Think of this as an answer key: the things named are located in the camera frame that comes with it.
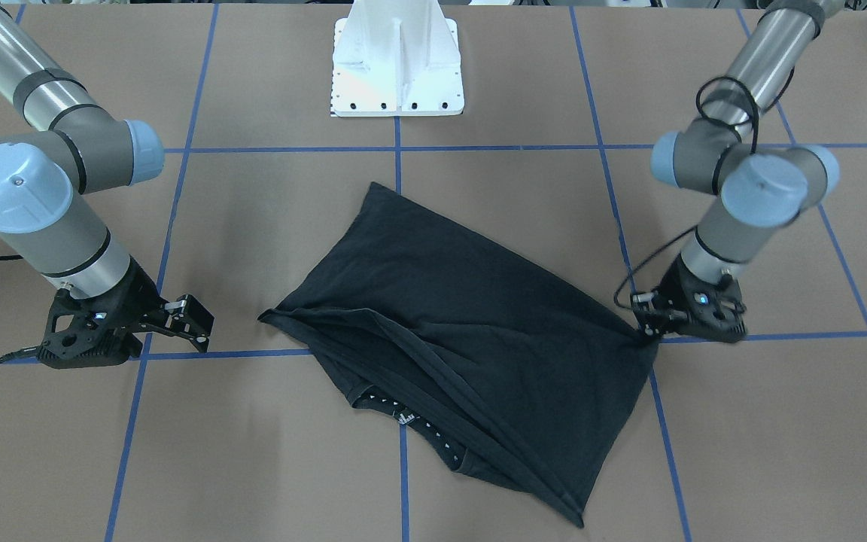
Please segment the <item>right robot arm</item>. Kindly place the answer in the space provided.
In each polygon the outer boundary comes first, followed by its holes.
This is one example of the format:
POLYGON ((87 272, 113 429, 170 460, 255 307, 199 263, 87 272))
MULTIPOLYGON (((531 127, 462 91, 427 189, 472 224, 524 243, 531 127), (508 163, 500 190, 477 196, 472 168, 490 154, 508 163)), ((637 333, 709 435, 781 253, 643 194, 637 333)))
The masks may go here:
POLYGON ((0 240, 56 289, 31 353, 54 368, 117 366, 141 332, 208 349, 214 317, 192 295, 160 295, 86 194, 164 168, 154 128, 114 119, 0 5, 0 93, 33 128, 0 138, 0 240))

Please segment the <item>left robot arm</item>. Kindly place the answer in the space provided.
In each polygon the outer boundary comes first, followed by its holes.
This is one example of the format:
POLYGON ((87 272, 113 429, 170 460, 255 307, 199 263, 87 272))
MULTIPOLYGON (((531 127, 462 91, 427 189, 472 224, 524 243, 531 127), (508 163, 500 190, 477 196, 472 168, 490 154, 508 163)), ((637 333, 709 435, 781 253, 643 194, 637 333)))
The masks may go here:
POLYGON ((695 95, 696 117, 653 147, 657 181, 713 196, 657 287, 630 297, 644 335, 677 333, 737 343, 747 335, 740 277, 778 230, 818 206, 840 181, 819 145, 759 143, 799 57, 838 14, 834 1, 774 1, 724 75, 695 95))

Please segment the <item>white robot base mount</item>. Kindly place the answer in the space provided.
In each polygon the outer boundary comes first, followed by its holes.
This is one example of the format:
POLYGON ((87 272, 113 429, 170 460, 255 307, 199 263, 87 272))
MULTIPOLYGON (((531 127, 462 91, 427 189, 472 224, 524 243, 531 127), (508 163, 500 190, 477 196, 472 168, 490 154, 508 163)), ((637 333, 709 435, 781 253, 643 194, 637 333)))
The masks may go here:
POLYGON ((354 1, 334 25, 335 117, 462 114, 460 38, 437 1, 354 1))

